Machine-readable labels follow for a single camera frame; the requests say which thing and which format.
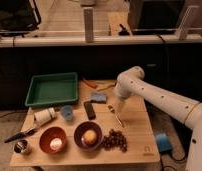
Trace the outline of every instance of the green tray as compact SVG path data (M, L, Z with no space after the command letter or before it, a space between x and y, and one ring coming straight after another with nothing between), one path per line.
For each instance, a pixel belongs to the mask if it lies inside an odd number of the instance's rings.
M77 73L71 72L33 76L25 105L36 108L75 104L77 101Z

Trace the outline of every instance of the bowl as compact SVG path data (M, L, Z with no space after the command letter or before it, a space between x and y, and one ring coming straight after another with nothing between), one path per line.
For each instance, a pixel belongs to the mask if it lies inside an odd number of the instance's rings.
M88 132L94 132L96 135L96 138L93 139L95 140L93 143L86 143L84 140L84 136ZM103 140L103 134L100 126L92 121L86 121L81 123L80 125L77 126L74 132L74 140L76 145L85 151L92 151L97 149L100 144L102 143Z
M66 133L60 127L50 127L43 132L39 145L43 152L54 154L62 151L67 143Z

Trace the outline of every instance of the gray floor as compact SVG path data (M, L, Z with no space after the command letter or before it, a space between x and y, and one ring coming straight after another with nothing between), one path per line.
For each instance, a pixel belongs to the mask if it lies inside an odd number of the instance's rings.
M0 115L8 113L11 111L0 111ZM32 168L29 167L10 167L10 159L13 151L14 142L5 144L5 138L13 135L20 131L22 124L24 122L26 116L26 112L17 112L11 115L8 115L4 118L0 119L0 171L32 171ZM152 128L154 133L164 132L168 135L172 146L173 146L173 154L176 158L181 158L184 156L183 148L180 144L177 133L173 127L171 119L168 115L161 112L160 110L152 107L150 120L152 124ZM163 155L162 160L164 165L173 166L178 171L183 171L185 168L186 161L182 164L175 163L169 155ZM160 165L143 165L138 167L132 166L82 166L82 167L44 167L46 171L108 171L108 170L116 170L116 171L158 171L160 170Z

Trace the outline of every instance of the wire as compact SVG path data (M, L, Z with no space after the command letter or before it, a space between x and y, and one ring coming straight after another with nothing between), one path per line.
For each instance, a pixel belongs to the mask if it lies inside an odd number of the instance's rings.
M185 161L185 159L187 158L187 155L185 154L182 158L180 158L180 159L177 159L177 158L175 158L174 156L173 156L173 154L172 153L169 153L169 156L175 161L175 162L186 162Z
M13 37L13 39L12 39L12 47L14 48L15 47L15 36Z
M25 110L24 111L12 111L12 112L9 112L9 113L1 115L0 118L3 118L3 117L8 116L8 115L15 114L15 113L22 113L22 112L26 112L26 111Z
M164 171L164 169L166 169L166 168L170 168L170 169L172 169L172 170L174 170L174 171L177 171L177 169L174 168L174 167L172 167L172 166L164 166L164 165L163 165L162 157L160 157L160 164L161 164L161 170L160 170L160 171Z
M165 52L166 52L166 58L167 58L167 77L168 77L168 79L167 79L167 86L169 88L169 81L170 81L170 63L169 62L170 62L170 55L169 55L168 45L167 45L165 39L161 35L159 35L159 34L155 34L155 35L162 40L162 42L163 42L163 44L165 46Z
M79 2L79 0L68 0L68 1L72 1L72 2Z

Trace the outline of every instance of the small container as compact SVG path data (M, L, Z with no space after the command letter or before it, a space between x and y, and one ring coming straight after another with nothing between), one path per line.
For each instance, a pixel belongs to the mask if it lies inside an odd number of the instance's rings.
M14 151L19 154L28 155L31 153L32 148L26 140L19 140L14 145Z
M66 121L73 120L74 114L73 114L73 107L71 105L63 106L60 111Z
M48 108L48 109L34 113L34 117L35 117L35 122L41 126L49 122L50 120L54 119L56 117L56 112L54 108Z

